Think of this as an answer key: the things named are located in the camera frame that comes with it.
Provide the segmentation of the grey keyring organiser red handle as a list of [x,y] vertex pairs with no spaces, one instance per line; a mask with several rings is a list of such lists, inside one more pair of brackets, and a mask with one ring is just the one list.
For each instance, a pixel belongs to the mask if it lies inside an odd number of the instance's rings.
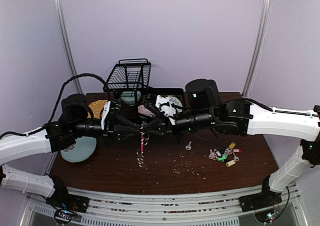
[[145,161],[144,161],[144,150],[145,146],[148,144],[148,140],[150,138],[149,134],[145,131],[141,131],[141,138],[140,138],[140,148],[136,152],[136,160],[138,163],[138,166],[140,168],[145,168]]

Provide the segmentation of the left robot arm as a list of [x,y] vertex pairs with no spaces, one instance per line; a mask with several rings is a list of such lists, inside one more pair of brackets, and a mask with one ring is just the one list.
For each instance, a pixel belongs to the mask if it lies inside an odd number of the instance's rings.
[[23,193],[43,196],[49,204],[67,208],[77,202],[59,177],[40,176],[14,169],[8,162],[40,153],[62,151],[76,144],[76,139],[86,137],[108,137],[112,133],[138,133],[139,125],[118,114],[121,101],[108,101],[100,119],[83,94],[73,94],[62,103],[62,115],[57,121],[48,122],[33,131],[0,137],[0,187]]

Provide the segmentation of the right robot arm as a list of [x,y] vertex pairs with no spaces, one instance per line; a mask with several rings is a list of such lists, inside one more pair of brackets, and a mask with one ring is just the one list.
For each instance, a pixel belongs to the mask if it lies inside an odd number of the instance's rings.
[[320,163],[320,108],[299,111],[268,107],[253,99],[222,102],[214,80],[196,79],[185,86],[189,109],[182,110],[166,98],[145,103],[154,118],[141,126],[144,133],[176,136],[182,132],[209,129],[225,135],[278,135],[300,139],[294,154],[277,171],[267,176],[261,192],[242,196],[243,212],[262,209],[281,202],[287,186],[307,168]]

